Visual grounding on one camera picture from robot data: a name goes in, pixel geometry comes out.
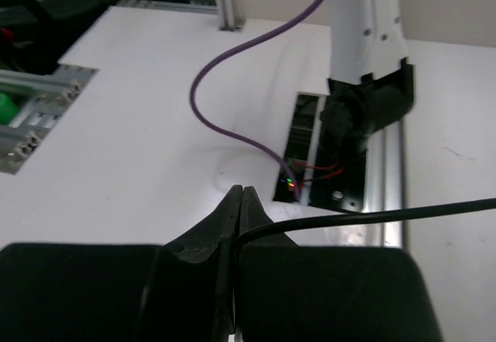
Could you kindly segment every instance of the black panel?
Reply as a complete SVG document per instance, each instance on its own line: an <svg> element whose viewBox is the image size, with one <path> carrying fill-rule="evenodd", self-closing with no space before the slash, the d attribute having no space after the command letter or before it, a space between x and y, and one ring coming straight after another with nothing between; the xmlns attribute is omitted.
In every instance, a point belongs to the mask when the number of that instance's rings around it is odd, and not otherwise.
<svg viewBox="0 0 496 342"><path fill-rule="evenodd" d="M317 113L318 100L319 97L314 95L300 94L298 96L284 153L286 160L295 159L304 162L308 160L315 118L319 115ZM319 139L322 138L323 130L319 134ZM364 149L364 141L357 143L355 140L347 140L337 157L329 155L326 148L319 145L315 165L327 167L339 160L336 170L343 168L344 172L330 179L313 181L308 203L310 206L342 212L362 211L367 158ZM301 185L305 179L305 168L293 166L292 170ZM331 171L316 170L312 178L321 178L329 174ZM295 202L295 194L288 187L287 177L281 169L275 187L274 201Z"/></svg>
<svg viewBox="0 0 496 342"><path fill-rule="evenodd" d="M240 254L245 342L440 342L419 269L382 248L268 247Z"/></svg>
<svg viewBox="0 0 496 342"><path fill-rule="evenodd" d="M18 244L0 253L2 340L136 340L160 247Z"/></svg>

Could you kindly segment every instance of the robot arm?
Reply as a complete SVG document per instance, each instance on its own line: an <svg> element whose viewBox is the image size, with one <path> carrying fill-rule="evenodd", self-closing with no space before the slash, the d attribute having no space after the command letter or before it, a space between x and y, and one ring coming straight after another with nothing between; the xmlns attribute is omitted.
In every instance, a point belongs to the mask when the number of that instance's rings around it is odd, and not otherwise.
<svg viewBox="0 0 496 342"><path fill-rule="evenodd" d="M331 96L321 114L322 145L338 157L364 150L372 133L413 106L413 66L398 0L328 0L331 6Z"/></svg>
<svg viewBox="0 0 496 342"><path fill-rule="evenodd" d="M401 69L408 56L398 0L328 0L331 5L332 78L359 85Z"/></svg>

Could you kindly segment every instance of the white surface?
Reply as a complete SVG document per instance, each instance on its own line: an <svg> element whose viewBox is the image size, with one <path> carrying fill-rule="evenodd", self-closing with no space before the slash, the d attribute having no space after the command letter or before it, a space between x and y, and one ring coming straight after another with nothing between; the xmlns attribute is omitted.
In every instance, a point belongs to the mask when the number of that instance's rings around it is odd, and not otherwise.
<svg viewBox="0 0 496 342"><path fill-rule="evenodd" d="M275 220L323 214L272 202L277 163L205 128L188 105L206 63L279 25L250 21L242 33L224 33L214 16L110 9L62 60L101 71L22 170L0 175L0 247L166 243L234 184L255 186ZM329 28L299 26L214 70L198 102L207 118L282 154L297 92L325 94L328 66ZM360 229L340 232L343 242L366 239ZM310 244L335 237L295 235Z"/></svg>
<svg viewBox="0 0 496 342"><path fill-rule="evenodd" d="M410 206L496 196L496 49L411 42ZM416 222L411 249L447 342L496 340L496 212Z"/></svg>
<svg viewBox="0 0 496 342"><path fill-rule="evenodd" d="M214 16L113 8L63 59L101 69L14 177L0 174L0 247L18 240L165 243L235 183L275 219L323 211L271 202L277 165L204 128L188 108L216 54L279 26L217 31ZM283 152L298 91L326 93L329 29L299 26L216 68L205 115ZM410 42L417 104L407 120L410 206L493 197L496 50ZM496 215L413 223L411 246L448 342L492 341ZM296 233L302 244L362 244L363 227Z"/></svg>
<svg viewBox="0 0 496 342"><path fill-rule="evenodd" d="M496 0L401 0L408 38L496 47Z"/></svg>
<svg viewBox="0 0 496 342"><path fill-rule="evenodd" d="M332 78L359 85L363 76L380 79L400 69L408 56L398 0L327 0L332 18Z"/></svg>

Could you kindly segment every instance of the purple cable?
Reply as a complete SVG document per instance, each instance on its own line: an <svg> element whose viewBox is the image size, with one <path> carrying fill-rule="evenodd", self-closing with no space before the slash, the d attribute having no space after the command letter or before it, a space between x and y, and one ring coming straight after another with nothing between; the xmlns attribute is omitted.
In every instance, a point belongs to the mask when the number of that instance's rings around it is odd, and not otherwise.
<svg viewBox="0 0 496 342"><path fill-rule="evenodd" d="M202 82L202 79L207 75L208 72L210 72L215 66L219 65L222 63L224 60L233 57L234 55L237 55L239 53L242 53L245 50L248 50L252 47L255 47L257 45L260 45L261 43L267 42L268 40L272 40L274 37L277 37L281 35L284 32L287 32L291 28L294 28L297 26L300 22L303 20L307 19L316 9L319 8L319 6L324 2L324 0L315 0L304 12L302 12L300 15L298 15L296 18L290 20L283 26L280 26L270 32L265 33L264 35L257 37L251 41L245 42L237 47L233 47L231 50L226 51L223 54L220 54L218 57L216 57L214 60L212 60L210 63L208 63L201 71L198 73L196 76L195 80L191 84L191 89L189 91L189 104L191 106L191 109L193 110L193 113L195 116L208 128L216 131L217 133L220 133L222 135L228 136L230 138L234 138L237 140L241 140L244 143L248 143L251 146L254 146L258 148L259 150L262 150L269 156L271 156L275 161L277 161L281 167L286 171L286 174L290 178L293 179L294 181L294 198L296 201L300 201L300 188L298 186L298 182L296 180L295 173L291 170L291 168L286 164L286 161L280 157L278 154L276 154L273 150L270 148L264 146L261 143L256 142L255 140L252 140L250 138L247 138L243 135L239 135L236 133L233 133L232 131L228 131L225 129L222 129L218 127L217 125L211 123L208 121L198 110L198 106L196 105L196 91L198 89L198 86L200 85L200 82Z"/></svg>

